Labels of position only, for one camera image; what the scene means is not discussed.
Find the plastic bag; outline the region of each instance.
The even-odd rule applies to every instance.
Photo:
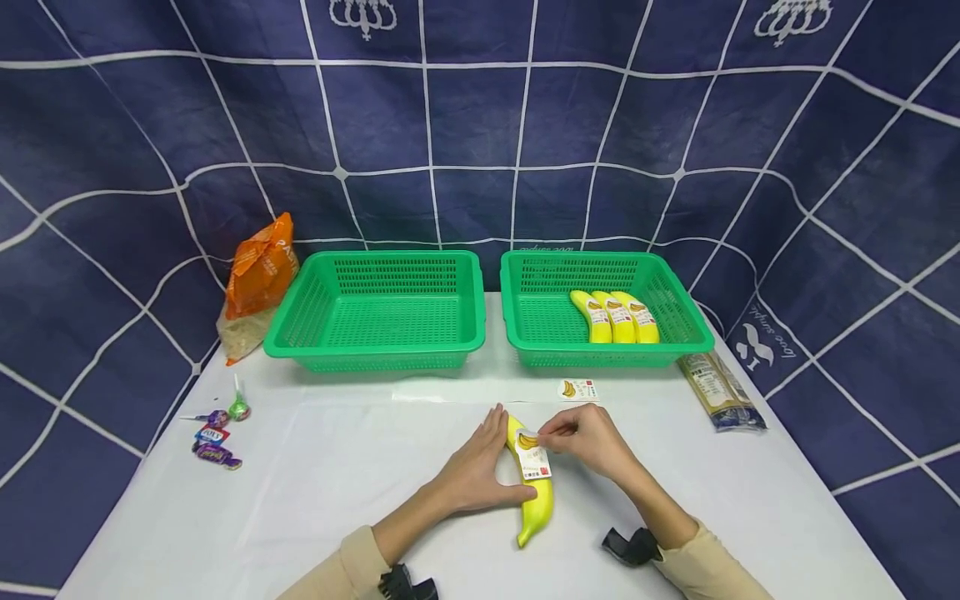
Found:
[[[263,343],[276,308],[300,270],[289,212],[237,247],[217,333],[232,365]]]

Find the toy banana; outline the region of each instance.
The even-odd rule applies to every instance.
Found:
[[[600,302],[600,305],[604,307],[604,310],[606,310],[610,316],[613,343],[635,343],[634,318],[630,316],[630,313],[623,307],[623,304],[607,292],[601,292],[600,290],[593,292],[592,296]]]
[[[657,328],[657,320],[650,313],[650,309],[643,302],[626,292],[613,292],[612,295],[627,307],[627,311],[633,317],[636,342],[638,344],[659,344],[660,330]]]
[[[581,290],[573,290],[570,292],[570,301],[587,320],[591,344],[609,344],[613,341],[610,316],[593,296]]]
[[[519,445],[521,449],[529,450],[537,446],[537,438],[518,435],[517,430],[523,429],[523,423],[516,420],[513,415],[510,415],[509,418],[506,444],[519,467],[520,457],[516,447]],[[516,536],[516,544],[521,548],[527,545],[534,534],[546,527],[546,524],[550,522],[550,517],[553,516],[553,483],[550,478],[524,481],[523,485],[537,490],[537,497],[533,500],[527,500],[520,507],[523,512],[523,528],[520,530],[520,534]]]

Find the white table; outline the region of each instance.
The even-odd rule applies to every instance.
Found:
[[[227,369],[215,355],[180,414],[224,407],[239,372],[253,412],[226,446],[244,466],[197,460],[198,424],[174,420],[59,598],[272,600],[436,472],[487,406],[515,402],[534,428],[571,406],[559,403],[558,373],[516,361],[499,295],[487,294],[487,311],[487,343],[455,377],[324,376],[262,351]],[[584,374],[637,455],[774,597],[902,599],[761,400],[770,431],[717,434],[676,367],[564,372]],[[553,465],[555,514],[527,548],[514,542],[518,509],[451,519],[406,557],[414,579],[433,577],[446,600],[680,598],[652,566],[628,569],[598,549],[611,526],[629,536],[640,525],[626,498],[565,457]],[[497,473],[516,481],[506,452]]]

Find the candy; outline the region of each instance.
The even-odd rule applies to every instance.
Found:
[[[200,444],[220,445],[230,437],[230,432],[220,427],[211,427],[204,425],[204,428],[197,432],[194,438]]]
[[[250,405],[243,398],[243,393],[240,391],[240,377],[236,373],[233,374],[233,391],[236,393],[236,399],[227,408],[227,412],[233,420],[244,420],[250,416]]]
[[[206,418],[206,424],[211,427],[223,427],[230,420],[230,414],[227,411],[213,411]]]
[[[230,421],[230,414],[227,411],[213,411],[209,415],[196,415],[194,417],[181,415],[180,418],[184,420],[205,420],[206,424],[211,427],[223,427]]]
[[[216,444],[197,442],[193,444],[193,453],[201,460],[223,465],[229,470],[237,470],[243,466],[243,461],[233,458],[232,452]]]

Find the blue backdrop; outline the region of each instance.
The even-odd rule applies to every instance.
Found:
[[[63,584],[285,210],[301,257],[468,249],[489,289],[511,248],[662,254],[905,595],[955,594],[958,17],[4,3],[0,598]]]

